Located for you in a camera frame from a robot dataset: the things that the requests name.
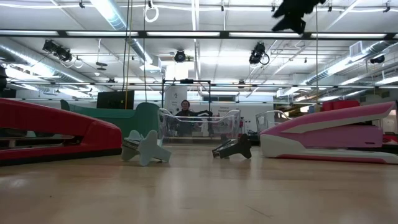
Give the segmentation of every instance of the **dark hair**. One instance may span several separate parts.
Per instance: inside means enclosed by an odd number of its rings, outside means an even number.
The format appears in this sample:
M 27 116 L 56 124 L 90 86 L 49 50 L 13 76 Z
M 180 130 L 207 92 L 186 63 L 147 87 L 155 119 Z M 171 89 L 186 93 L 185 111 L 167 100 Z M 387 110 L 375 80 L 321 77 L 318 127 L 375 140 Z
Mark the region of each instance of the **dark hair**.
M 189 103 L 188 100 L 183 100 L 183 101 L 181 102 L 181 106 L 182 106 L 182 103 L 183 103 L 183 102 L 187 102 L 187 103 L 188 103 L 188 106 L 191 106 L 191 104 Z

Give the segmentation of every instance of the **wooden floor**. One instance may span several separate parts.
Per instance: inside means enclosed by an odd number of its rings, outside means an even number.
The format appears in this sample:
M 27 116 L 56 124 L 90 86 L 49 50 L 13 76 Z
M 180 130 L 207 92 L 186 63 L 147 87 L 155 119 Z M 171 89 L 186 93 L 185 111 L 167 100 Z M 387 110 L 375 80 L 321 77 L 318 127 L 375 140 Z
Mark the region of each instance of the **wooden floor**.
M 119 156 L 0 167 L 0 223 L 398 223 L 398 166 L 171 150 L 149 167 Z

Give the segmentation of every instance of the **red stapler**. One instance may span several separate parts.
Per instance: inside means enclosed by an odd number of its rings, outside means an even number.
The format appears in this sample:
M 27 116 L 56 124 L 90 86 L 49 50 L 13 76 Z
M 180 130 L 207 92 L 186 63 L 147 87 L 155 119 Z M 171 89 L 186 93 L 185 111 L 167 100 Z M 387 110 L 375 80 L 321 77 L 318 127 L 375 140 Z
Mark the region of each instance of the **red stapler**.
M 116 155 L 121 140 L 105 121 L 0 98 L 0 166 Z

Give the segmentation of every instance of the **black monitor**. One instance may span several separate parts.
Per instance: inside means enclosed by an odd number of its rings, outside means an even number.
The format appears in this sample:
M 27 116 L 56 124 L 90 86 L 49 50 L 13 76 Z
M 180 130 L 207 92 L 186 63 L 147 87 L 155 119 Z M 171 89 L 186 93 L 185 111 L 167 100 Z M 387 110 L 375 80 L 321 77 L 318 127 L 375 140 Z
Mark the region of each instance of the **black monitor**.
M 124 109 L 126 101 L 125 91 L 98 93 L 97 108 L 102 109 Z M 127 91 L 127 109 L 134 108 L 134 90 Z

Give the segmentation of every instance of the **transparent plastic container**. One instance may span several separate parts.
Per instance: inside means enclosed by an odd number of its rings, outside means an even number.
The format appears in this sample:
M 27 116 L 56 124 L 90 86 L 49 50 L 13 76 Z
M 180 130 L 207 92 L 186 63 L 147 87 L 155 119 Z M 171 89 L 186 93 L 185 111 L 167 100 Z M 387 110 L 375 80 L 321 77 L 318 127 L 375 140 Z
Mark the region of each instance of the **transparent plastic container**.
M 267 130 L 290 119 L 292 118 L 288 117 L 283 111 L 279 110 L 259 113 L 256 115 L 257 133 L 260 135 L 261 131 Z
M 222 117 L 174 116 L 159 110 L 159 138 L 163 144 L 219 145 L 238 138 L 241 112 L 232 110 Z

